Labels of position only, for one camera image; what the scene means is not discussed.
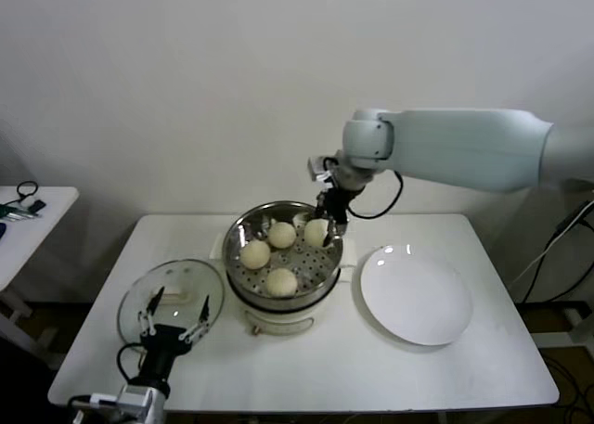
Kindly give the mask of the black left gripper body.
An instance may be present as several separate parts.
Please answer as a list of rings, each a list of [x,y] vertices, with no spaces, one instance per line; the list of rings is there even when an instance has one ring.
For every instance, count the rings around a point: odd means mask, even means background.
[[[143,379],[167,381],[175,359],[190,352],[193,344],[184,337],[183,328],[155,325],[156,333],[141,338],[145,357],[138,376]]]

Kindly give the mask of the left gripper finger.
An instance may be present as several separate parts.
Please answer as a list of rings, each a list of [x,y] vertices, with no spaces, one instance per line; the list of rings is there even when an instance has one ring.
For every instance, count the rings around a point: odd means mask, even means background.
[[[140,310],[137,314],[137,321],[140,327],[140,336],[156,336],[157,329],[154,323],[154,314],[161,302],[161,298],[165,291],[165,286],[157,289],[148,300],[148,304],[144,310]]]
[[[179,335],[179,340],[184,343],[195,343],[196,341],[201,340],[210,329],[209,317],[210,296],[207,296],[200,310],[198,321],[186,331],[182,332]]]

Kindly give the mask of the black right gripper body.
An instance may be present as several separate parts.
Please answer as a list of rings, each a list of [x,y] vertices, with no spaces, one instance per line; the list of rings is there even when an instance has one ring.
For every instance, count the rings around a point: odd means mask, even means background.
[[[325,191],[326,217],[324,219],[328,219],[330,215],[335,219],[344,215],[347,217],[349,192],[337,187],[330,187]]]

